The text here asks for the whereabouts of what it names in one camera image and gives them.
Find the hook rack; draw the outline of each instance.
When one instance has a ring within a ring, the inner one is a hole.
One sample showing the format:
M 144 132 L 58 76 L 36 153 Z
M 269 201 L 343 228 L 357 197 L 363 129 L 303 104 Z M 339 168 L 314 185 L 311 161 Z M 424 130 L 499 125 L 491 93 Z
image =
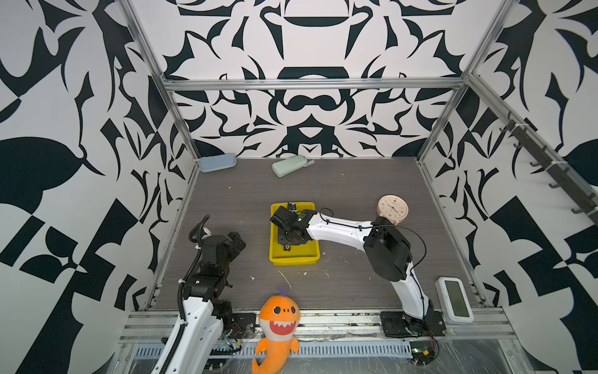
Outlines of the hook rack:
M 550 183 L 550 188 L 562 188 L 579 208 L 571 209 L 574 214 L 585 213 L 598 226 L 598 197 L 596 191 L 588 184 L 567 161 L 554 151 L 536 132 L 524 123 L 509 123 L 501 132 L 509 131 L 518 141 L 515 148 L 525 148 L 536 162 L 530 162 L 533 167 L 542 166 L 556 183 Z

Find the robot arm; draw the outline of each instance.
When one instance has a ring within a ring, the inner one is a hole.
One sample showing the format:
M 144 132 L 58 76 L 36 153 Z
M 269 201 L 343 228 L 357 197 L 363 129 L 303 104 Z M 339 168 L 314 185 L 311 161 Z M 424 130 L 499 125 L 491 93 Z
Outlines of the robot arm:
M 296 214 L 281 206 L 270 221 L 279 228 L 281 245 L 328 240 L 365 252 L 374 272 L 392 284 L 406 315 L 425 322 L 433 310 L 413 271 L 409 241 L 386 218 L 349 221 L 312 210 Z
M 237 232 L 211 235 L 203 228 L 208 218 L 189 234 L 200 252 L 179 280 L 179 318 L 152 374 L 201 372 L 214 344 L 233 324 L 230 302 L 218 297 L 224 287 L 232 287 L 227 282 L 229 265 L 246 244 Z

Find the digital display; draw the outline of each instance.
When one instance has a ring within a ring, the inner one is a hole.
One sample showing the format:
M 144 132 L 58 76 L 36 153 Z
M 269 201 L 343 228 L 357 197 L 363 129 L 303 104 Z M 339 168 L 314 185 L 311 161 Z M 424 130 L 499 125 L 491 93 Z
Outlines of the digital display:
M 459 285 L 459 282 L 444 281 L 444 284 L 447 287 L 448 298 L 450 299 L 455 316 L 469 317 L 467 304 L 465 304 L 465 299 L 463 298 L 463 293 L 461 292 L 461 286 Z

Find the black and white patterned wall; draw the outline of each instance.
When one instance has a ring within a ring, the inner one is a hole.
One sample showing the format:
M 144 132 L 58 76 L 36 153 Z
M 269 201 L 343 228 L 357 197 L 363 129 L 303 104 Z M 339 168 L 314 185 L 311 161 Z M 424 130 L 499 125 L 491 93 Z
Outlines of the black and white patterned wall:
M 101 373 L 193 161 L 113 0 L 0 14 L 1 371 Z
M 482 79 L 597 185 L 595 1 L 522 0 Z M 450 224 L 536 370 L 597 370 L 598 227 L 468 91 L 426 166 Z
M 598 186 L 598 4 L 522 0 L 478 70 L 586 181 Z
M 450 89 L 177 92 L 202 156 L 416 156 Z
M 500 2 L 133 3 L 166 78 L 227 80 L 458 77 Z M 416 156 L 449 91 L 178 92 L 175 99 L 202 156 Z

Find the orange plush toy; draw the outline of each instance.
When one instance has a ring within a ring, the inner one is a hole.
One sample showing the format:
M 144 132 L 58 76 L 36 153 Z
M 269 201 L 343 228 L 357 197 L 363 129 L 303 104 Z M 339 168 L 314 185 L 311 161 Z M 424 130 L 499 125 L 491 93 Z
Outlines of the orange plush toy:
M 266 351 L 266 358 L 261 365 L 253 360 L 252 374 L 276 374 L 285 365 L 290 351 L 299 352 L 299 341 L 293 336 L 301 318 L 299 307 L 285 297 L 284 288 L 279 293 L 269 298 L 260 311 L 260 327 L 266 337 L 260 340 L 255 353 Z

